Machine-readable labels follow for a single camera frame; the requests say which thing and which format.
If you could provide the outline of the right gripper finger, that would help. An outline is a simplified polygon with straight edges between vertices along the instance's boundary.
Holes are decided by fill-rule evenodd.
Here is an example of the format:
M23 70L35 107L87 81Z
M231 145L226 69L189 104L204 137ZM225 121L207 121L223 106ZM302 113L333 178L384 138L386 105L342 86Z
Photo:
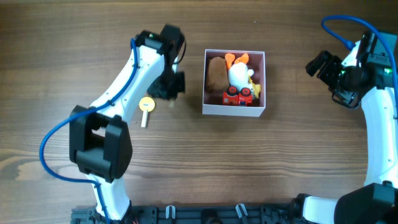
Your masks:
M317 72L321 72L324 65L330 61L332 54L327 50L321 51L312 61L305 66L306 72L313 77Z
M324 57L322 62L317 77L327 84L330 89L336 89L342 69L341 59L335 55L330 55L329 57Z

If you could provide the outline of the white wooden rattle drum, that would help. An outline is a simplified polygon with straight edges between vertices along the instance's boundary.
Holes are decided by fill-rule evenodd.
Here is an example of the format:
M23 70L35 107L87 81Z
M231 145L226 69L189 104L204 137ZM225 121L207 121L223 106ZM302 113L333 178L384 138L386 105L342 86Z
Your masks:
M173 109L175 107L175 100L170 100L169 101L169 108Z

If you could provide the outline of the yellow wooden rattle drum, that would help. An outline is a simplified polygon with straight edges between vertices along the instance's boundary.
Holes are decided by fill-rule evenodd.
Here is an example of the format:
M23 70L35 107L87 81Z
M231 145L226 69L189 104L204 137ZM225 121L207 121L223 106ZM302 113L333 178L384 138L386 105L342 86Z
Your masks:
M139 108L143 112L141 127L146 128L149 113L155 108L155 101L151 97L143 97L139 102Z

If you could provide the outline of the pink box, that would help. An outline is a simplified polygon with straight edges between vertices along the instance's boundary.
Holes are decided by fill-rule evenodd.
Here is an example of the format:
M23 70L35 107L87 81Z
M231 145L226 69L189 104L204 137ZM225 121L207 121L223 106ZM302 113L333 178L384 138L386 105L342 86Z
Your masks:
M206 90L206 74L209 62L214 57L224 57L225 54L232 53L240 57L244 53L249 55L248 68L254 70L253 81L261 84L259 99L254 100L253 106L227 106L222 104L222 91L209 92ZM203 99L202 114L222 115L222 116L247 116L260 117L266 108L266 53L261 51L244 50L205 50L205 65L203 73Z

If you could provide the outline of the brown plush toy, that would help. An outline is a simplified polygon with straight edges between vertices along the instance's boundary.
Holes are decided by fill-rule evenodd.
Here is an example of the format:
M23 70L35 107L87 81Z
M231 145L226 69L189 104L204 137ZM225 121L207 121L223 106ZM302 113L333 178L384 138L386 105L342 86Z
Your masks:
M206 74L206 89L212 91L225 91L229 87L226 61L221 57L214 57L208 63Z

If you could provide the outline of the red toy car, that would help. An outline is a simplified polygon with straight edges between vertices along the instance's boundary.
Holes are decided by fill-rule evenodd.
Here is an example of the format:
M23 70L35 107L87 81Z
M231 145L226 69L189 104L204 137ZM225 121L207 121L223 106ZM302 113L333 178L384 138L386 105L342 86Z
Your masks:
M249 88L242 88L240 91L235 86L230 86L223 93L223 105L229 106L251 106L253 101L252 91Z

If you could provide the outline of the white duck plush toy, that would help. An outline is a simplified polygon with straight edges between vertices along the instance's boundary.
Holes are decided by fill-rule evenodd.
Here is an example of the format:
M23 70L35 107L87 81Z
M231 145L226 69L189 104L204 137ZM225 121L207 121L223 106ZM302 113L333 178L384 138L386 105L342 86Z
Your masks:
M229 84L234 86L238 92L243 88L248 88L253 98L259 98L261 85L255 84L252 80L254 70L248 68L249 54L244 53L236 58L235 54L227 53L226 60Z

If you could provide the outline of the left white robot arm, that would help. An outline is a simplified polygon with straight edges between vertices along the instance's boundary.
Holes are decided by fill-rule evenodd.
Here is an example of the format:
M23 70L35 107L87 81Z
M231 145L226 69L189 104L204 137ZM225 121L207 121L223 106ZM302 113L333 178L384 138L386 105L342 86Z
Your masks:
M185 91L185 75L177 70L185 49L179 27L142 31L131 39L131 55L111 86L88 108L72 110L69 158L91 181L97 201L74 209L72 223L134 222L123 179L132 157L128 124L144 95L174 100Z

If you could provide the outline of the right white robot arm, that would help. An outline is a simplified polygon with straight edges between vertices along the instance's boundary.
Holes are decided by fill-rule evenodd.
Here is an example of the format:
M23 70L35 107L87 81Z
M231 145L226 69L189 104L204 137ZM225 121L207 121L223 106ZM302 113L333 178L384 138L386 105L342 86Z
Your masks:
M397 103L388 55L396 42L395 34L367 30L345 59L324 50L306 65L335 103L362 108L368 168L360 189L338 200L299 195L290 216L309 223L397 223Z

